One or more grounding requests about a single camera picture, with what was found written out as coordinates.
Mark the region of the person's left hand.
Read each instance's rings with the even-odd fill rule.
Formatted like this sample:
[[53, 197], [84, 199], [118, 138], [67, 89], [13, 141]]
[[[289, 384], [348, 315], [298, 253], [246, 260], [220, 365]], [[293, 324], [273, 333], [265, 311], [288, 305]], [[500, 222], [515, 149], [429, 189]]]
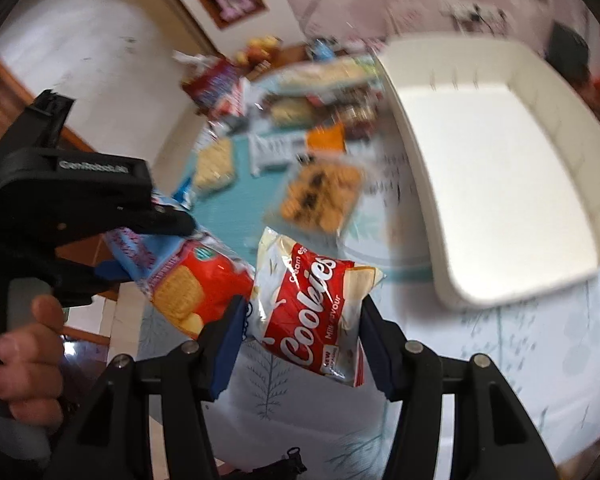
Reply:
[[35, 297], [31, 313], [33, 323], [0, 336], [0, 399], [18, 422], [57, 428], [64, 418], [59, 403], [64, 314], [50, 295]]

